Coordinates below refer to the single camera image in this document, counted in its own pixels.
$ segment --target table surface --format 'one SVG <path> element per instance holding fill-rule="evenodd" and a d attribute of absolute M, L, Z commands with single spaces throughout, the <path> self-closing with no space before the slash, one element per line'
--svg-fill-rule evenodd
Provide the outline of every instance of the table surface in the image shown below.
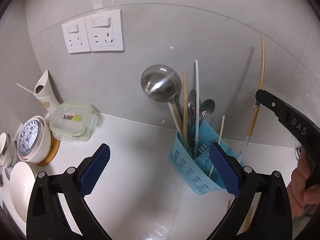
<path fill-rule="evenodd" d="M 44 167 L 31 165 L 34 173 L 63 173 L 92 156 L 101 143 L 111 149 L 110 161 L 93 192 L 84 199 L 99 223 L 113 239 L 206 239 L 227 211 L 233 195 L 226 191 L 194 193 L 167 157 L 175 131 L 99 114 L 97 127 L 87 142 L 61 142 L 57 155 Z M 225 140 L 238 153 L 242 143 Z M 293 148 L 249 144 L 244 164 L 256 172 L 279 170 L 286 185 L 297 159 Z M 2 171 L 0 205 L 26 233 L 26 224 L 12 205 L 9 181 Z M 62 194 L 59 195 L 73 231 L 75 224 Z"/>

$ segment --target white switch plate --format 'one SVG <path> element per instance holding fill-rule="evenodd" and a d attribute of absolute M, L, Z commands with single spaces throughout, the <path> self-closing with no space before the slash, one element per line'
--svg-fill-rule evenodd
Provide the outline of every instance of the white switch plate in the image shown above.
<path fill-rule="evenodd" d="M 84 19 L 91 51 L 124 50 L 121 9 L 89 15 Z"/>
<path fill-rule="evenodd" d="M 84 17 L 62 24 L 62 31 L 69 53 L 90 51 Z"/>

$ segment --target finger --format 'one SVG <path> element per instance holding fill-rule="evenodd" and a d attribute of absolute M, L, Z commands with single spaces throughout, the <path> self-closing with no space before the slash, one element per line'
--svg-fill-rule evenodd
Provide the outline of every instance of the finger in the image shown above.
<path fill-rule="evenodd" d="M 304 179 L 310 176 L 310 165 L 308 161 L 308 154 L 305 150 L 302 150 L 300 158 L 298 160 L 298 171 Z"/>
<path fill-rule="evenodd" d="M 311 186 L 304 193 L 304 201 L 307 204 L 319 204 L 320 203 L 320 184 Z"/>
<path fill-rule="evenodd" d="M 288 191 L 288 196 L 290 200 L 292 218 L 301 216 L 304 212 L 304 208 L 299 206 L 298 202 L 294 198 L 291 182 L 287 186 L 287 191 Z"/>
<path fill-rule="evenodd" d="M 297 168 L 291 174 L 291 187 L 293 196 L 301 207 L 306 205 L 304 201 L 304 193 L 306 191 L 306 180 L 301 176 Z"/>

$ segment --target textured blue pad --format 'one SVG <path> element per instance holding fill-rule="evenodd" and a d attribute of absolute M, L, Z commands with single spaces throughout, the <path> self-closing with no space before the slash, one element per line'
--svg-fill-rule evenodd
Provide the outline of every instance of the textured blue pad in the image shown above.
<path fill-rule="evenodd" d="M 82 198 L 91 194 L 109 160 L 110 148 L 108 145 L 105 145 L 91 161 L 88 168 L 80 178 L 79 194 Z"/>
<path fill-rule="evenodd" d="M 239 177 L 214 143 L 210 145 L 209 157 L 227 191 L 237 198 L 240 194 Z"/>

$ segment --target gray wall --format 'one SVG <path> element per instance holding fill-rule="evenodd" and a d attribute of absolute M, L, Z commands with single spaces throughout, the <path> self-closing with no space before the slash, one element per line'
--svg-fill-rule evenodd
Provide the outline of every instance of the gray wall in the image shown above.
<path fill-rule="evenodd" d="M 123 10 L 125 51 L 70 55 L 61 24 L 100 11 Z M 49 69 L 64 102 L 174 128 L 166 104 L 140 88 L 145 68 L 164 64 L 194 84 L 199 60 L 201 99 L 216 110 L 207 120 L 224 138 L 243 140 L 259 83 L 265 38 L 264 89 L 320 124 L 319 21 L 306 0 L 26 0 L 28 30 L 42 71 Z M 261 107 L 252 142 L 294 146 L 273 113 Z"/>
<path fill-rule="evenodd" d="M 46 115 L 45 108 L 30 93 L 41 70 L 28 32 L 24 0 L 12 0 L 0 20 L 0 133 L 14 136 L 21 123 Z"/>

